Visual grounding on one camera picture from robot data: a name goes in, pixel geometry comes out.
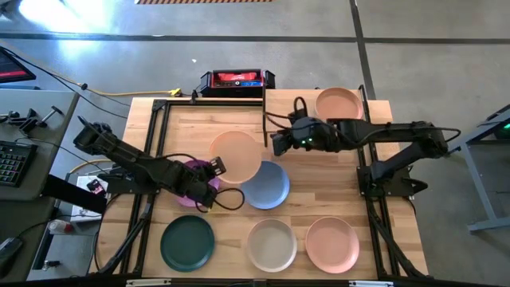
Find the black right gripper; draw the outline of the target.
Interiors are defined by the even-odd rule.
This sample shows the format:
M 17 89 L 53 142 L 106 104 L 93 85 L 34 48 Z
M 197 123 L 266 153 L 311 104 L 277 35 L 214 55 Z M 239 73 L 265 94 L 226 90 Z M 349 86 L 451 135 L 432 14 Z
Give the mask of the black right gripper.
M 337 129 L 322 120 L 313 117 L 301 117 L 292 122 L 289 133 L 274 133 L 273 154 L 283 155 L 292 145 L 293 148 L 304 148 L 306 151 L 317 150 L 339 152 L 340 139 Z

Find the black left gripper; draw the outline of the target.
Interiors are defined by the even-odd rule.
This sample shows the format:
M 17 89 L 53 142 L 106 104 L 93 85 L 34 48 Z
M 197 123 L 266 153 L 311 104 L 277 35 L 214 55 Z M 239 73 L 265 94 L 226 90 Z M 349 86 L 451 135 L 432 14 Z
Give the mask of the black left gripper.
M 186 196 L 206 208 L 213 206 L 217 189 L 209 184 L 217 175 L 226 173 L 220 157 L 215 157 L 206 165 L 193 169 L 179 161 L 170 165 L 170 191 L 180 197 Z

